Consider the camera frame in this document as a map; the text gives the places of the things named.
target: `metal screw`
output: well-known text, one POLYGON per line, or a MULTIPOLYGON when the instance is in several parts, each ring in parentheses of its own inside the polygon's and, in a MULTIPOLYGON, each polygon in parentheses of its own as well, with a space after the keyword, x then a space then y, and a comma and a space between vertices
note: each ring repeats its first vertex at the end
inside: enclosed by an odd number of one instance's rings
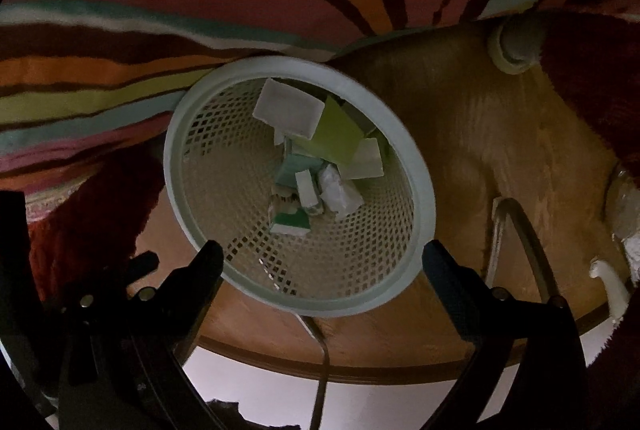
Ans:
POLYGON ((553 307, 557 307, 558 309, 566 309, 567 307, 569 307, 569 304, 566 302, 564 297, 561 297, 559 295, 549 298, 549 303, 553 305, 553 307))
POLYGON ((491 289, 491 294, 496 300, 500 300, 501 302, 511 298, 510 292, 508 292, 504 287, 494 287, 491 289))
POLYGON ((80 305, 82 307, 84 307, 85 309, 87 307, 91 307, 91 305, 94 303, 94 296, 93 295, 84 295, 82 297, 82 299, 80 300, 80 305))
POLYGON ((138 298, 140 298, 141 302, 148 302, 154 296, 156 296, 156 288, 155 287, 143 287, 138 291, 138 298))

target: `wood grain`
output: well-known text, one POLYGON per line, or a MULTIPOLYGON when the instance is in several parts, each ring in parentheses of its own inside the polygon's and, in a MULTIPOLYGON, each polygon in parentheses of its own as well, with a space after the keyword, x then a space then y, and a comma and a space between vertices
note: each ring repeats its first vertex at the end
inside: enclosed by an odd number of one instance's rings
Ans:
MULTIPOLYGON (((588 316, 606 302, 601 282, 589 278, 591 259, 606 258, 628 275, 602 219, 616 159, 555 94, 541 69, 508 76, 492 65, 484 48, 487 27, 466 24, 406 36, 332 65, 382 98, 411 132, 433 180, 436 237, 462 265, 478 271, 486 266, 492 200, 514 197, 531 219, 574 316, 588 316)), ((165 194, 138 243, 139 251, 151 249, 161 259, 161 269, 145 285, 158 284, 194 254, 165 194)), ((495 285, 538 301, 510 227, 502 251, 495 285)), ((364 381, 370 375, 366 368, 455 363, 469 351, 423 275, 369 313, 318 323, 332 365, 363 368, 364 381)), ((202 336, 210 348, 246 351, 254 362, 264 356, 266 368, 270 358, 321 360, 291 314, 229 284, 214 300, 202 336)))

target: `white plastic basket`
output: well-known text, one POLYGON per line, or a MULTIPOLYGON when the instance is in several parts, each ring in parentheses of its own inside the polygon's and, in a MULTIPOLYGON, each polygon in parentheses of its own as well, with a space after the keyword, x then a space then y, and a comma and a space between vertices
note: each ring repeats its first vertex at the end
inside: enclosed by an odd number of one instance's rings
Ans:
POLYGON ((211 239, 225 250, 224 278, 300 315, 352 315, 389 301, 418 274, 435 229, 431 178, 398 117, 350 77, 295 58, 248 58, 197 82, 169 125, 164 176, 194 247, 211 239), (273 145, 273 129, 252 117, 267 77, 310 83, 349 101, 392 148, 385 176, 359 182, 364 206, 340 222, 331 213, 312 217, 305 237, 268 229, 282 148, 273 145))

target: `perforated basket wall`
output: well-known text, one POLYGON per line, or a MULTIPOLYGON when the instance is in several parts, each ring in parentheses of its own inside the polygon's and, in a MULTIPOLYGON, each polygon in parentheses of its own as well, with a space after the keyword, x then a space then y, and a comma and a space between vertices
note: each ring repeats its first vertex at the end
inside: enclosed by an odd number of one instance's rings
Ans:
POLYGON ((257 285, 310 299, 340 299, 381 283, 405 255, 414 219, 407 179, 396 156, 385 176, 357 181, 365 200, 336 222, 312 217, 305 237, 272 235, 268 205, 282 148, 252 111, 264 83, 249 80, 203 103, 182 152, 184 196, 206 238, 226 263, 257 285))

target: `wooden table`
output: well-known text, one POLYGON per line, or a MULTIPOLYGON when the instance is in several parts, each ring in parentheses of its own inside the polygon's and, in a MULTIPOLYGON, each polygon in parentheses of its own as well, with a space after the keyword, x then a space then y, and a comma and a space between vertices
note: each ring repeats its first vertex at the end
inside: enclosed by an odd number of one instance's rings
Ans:
MULTIPOLYGON (((331 64, 382 98, 413 135, 433 179, 436 237, 457 261, 478 271, 486 266, 492 201, 516 198, 581 330, 588 330, 608 312, 602 283, 588 275, 591 259, 608 259, 628 275, 602 218, 616 158, 554 93, 541 69, 508 76, 492 65, 484 48, 489 27, 466 24, 413 34, 331 64)), ((194 254, 164 192, 138 240, 138 250, 146 249, 159 254, 161 269, 141 286, 157 285, 194 254)), ((495 285, 518 299, 539 301, 511 226, 502 251, 495 285)), ((452 379, 470 350, 423 275, 369 313, 318 323, 328 339, 334 381, 452 379)), ((315 378, 320 370, 319 349, 293 315, 226 283, 199 344, 285 374, 315 378)))

